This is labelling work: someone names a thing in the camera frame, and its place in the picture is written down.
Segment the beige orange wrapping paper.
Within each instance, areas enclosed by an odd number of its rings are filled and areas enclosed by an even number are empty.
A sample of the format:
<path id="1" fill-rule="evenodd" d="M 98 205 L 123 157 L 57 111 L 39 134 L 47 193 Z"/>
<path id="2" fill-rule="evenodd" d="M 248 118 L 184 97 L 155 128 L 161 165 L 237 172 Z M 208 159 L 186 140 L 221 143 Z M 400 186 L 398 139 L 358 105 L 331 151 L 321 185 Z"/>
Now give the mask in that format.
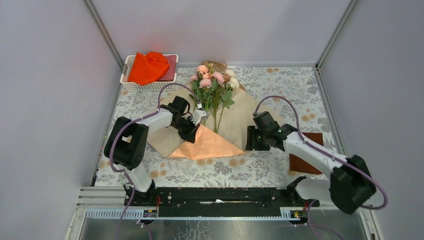
<path id="1" fill-rule="evenodd" d="M 219 108 L 221 119 L 215 133 L 214 117 L 210 115 L 195 134 L 195 142 L 183 141 L 173 127 L 160 128 L 148 134 L 147 142 L 165 158 L 187 158 L 205 160 L 234 157 L 244 154 L 248 139 L 248 126 L 253 126 L 253 113 L 259 103 L 242 89 L 232 93 L 234 104 L 230 108 Z"/>

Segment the white plastic basket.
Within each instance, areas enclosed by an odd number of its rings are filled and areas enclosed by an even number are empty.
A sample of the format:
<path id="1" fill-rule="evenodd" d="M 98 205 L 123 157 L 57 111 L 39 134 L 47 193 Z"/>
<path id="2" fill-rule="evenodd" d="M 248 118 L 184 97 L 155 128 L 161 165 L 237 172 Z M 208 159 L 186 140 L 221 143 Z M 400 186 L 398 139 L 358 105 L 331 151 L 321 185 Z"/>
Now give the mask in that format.
<path id="1" fill-rule="evenodd" d="M 121 71 L 120 80 L 119 80 L 120 84 L 128 92 L 159 91 L 165 85 L 167 85 L 169 83 L 175 83 L 176 82 L 176 80 L 177 80 L 177 73 L 178 73 L 179 59 L 178 59 L 176 73 L 174 75 L 174 80 L 173 81 L 168 81 L 168 82 L 155 81 L 155 82 L 148 83 L 148 84 L 145 84 L 145 85 L 140 85 L 138 83 L 128 81 L 129 76 L 130 76 L 130 73 L 131 73 L 131 70 L 132 70 L 132 67 L 133 67 L 133 63 L 135 61 L 135 58 L 136 58 L 136 55 L 128 55 L 126 57 L 126 60 L 124 62 L 124 65 L 123 65 L 123 68 L 122 68 L 122 71 Z"/>

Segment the pink rose stems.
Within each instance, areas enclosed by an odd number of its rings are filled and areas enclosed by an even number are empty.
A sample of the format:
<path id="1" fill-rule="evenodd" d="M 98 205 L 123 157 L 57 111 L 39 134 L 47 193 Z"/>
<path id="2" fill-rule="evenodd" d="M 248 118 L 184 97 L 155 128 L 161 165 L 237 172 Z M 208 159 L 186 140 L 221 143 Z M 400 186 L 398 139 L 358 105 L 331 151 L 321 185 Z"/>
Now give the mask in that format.
<path id="1" fill-rule="evenodd" d="M 206 111 L 211 111 L 213 131 L 218 133 L 224 109 L 229 109 L 235 102 L 233 91 L 240 88 L 234 71 L 227 69 L 224 73 L 217 71 L 211 64 L 199 65 L 195 75 L 190 78 L 189 85 L 194 92 L 193 100 L 199 99 Z"/>

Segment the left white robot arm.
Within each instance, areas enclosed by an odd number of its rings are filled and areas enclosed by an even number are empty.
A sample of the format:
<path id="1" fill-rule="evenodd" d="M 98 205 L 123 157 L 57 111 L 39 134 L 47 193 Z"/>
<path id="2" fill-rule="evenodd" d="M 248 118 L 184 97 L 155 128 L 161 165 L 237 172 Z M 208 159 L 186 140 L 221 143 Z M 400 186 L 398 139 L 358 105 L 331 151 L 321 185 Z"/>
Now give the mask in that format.
<path id="1" fill-rule="evenodd" d="M 188 106 L 185 98 L 176 96 L 171 103 L 159 105 L 156 111 L 146 116 L 133 120 L 119 117 L 107 139 L 104 156 L 109 159 L 114 172 L 125 174 L 130 186 L 137 191 L 136 199 L 144 206 L 155 200 L 155 192 L 151 189 L 154 181 L 142 164 L 148 136 L 172 127 L 183 141 L 195 143 L 196 132 L 208 114 L 200 103 L 193 112 L 188 111 Z"/>

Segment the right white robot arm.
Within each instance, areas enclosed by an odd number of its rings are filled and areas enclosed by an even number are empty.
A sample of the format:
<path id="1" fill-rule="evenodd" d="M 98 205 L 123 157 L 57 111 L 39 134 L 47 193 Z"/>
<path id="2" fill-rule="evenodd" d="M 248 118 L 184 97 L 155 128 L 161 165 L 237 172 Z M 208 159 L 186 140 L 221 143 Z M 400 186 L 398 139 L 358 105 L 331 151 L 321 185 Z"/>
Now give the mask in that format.
<path id="1" fill-rule="evenodd" d="M 279 125 L 267 111 L 253 115 L 247 128 L 247 151 L 279 149 L 300 158 L 326 179 L 303 178 L 291 184 L 287 201 L 293 206 L 305 200 L 332 203 L 346 214 L 353 214 L 377 191 L 365 161 L 358 155 L 347 157 L 312 141 L 290 124 Z"/>

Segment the dark red cloth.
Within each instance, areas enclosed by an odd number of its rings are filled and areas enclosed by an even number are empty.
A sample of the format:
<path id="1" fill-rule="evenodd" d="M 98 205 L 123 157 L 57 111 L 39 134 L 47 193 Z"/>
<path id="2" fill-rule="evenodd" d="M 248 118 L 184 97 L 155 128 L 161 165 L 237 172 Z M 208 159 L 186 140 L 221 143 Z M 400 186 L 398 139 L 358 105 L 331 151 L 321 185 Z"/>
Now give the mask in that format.
<path id="1" fill-rule="evenodd" d="M 165 54 L 165 59 L 167 59 L 167 63 L 169 64 L 169 69 L 158 81 L 159 82 L 172 82 L 175 78 L 175 73 L 177 71 L 178 58 L 177 54 Z"/>

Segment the orange cloth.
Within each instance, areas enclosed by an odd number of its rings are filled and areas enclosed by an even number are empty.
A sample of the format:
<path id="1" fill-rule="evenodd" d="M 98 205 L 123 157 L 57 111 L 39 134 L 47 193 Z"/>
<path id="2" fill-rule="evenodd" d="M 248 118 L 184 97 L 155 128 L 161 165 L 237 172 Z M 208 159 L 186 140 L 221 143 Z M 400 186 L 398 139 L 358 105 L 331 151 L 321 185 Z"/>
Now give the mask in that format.
<path id="1" fill-rule="evenodd" d="M 170 69 L 168 60 L 162 53 L 148 52 L 142 54 L 137 52 L 129 73 L 128 82 L 144 86 L 160 80 Z"/>

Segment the tan ribbon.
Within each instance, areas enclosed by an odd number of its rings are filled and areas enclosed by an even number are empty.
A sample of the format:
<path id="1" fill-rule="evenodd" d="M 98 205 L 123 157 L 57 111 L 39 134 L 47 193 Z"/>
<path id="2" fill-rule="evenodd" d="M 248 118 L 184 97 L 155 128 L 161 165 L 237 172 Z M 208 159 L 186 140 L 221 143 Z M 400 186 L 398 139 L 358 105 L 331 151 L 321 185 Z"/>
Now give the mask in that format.
<path id="1" fill-rule="evenodd" d="M 201 63 L 205 66 L 212 65 L 215 68 L 215 70 L 221 73 L 224 73 L 225 71 L 228 70 L 228 67 L 225 63 L 220 63 L 217 61 L 206 61 L 206 60 L 202 61 Z"/>

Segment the floral table cloth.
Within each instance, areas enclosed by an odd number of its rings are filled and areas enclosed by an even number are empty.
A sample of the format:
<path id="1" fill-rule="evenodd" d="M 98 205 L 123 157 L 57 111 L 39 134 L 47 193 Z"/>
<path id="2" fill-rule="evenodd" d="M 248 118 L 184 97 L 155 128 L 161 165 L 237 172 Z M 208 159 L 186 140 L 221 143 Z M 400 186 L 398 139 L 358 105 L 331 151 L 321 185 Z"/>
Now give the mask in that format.
<path id="1" fill-rule="evenodd" d="M 233 71 L 249 95 L 282 117 L 280 124 L 295 125 L 292 103 L 301 131 L 322 134 L 326 148 L 338 149 L 314 68 L 235 67 Z M 285 187 L 300 176 L 290 170 L 289 156 L 275 148 L 194 161 L 165 158 L 147 146 L 143 165 L 158 187 Z"/>

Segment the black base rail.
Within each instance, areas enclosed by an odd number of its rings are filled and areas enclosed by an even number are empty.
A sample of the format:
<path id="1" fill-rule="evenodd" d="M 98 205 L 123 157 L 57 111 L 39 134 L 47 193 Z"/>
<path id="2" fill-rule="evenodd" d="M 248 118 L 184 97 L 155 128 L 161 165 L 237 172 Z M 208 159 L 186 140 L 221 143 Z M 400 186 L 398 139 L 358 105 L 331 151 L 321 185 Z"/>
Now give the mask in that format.
<path id="1" fill-rule="evenodd" d="M 124 186 L 124 203 L 152 207 L 159 217 L 280 217 L 281 208 L 306 210 L 318 200 L 302 199 L 293 187 L 154 187 L 146 193 Z"/>

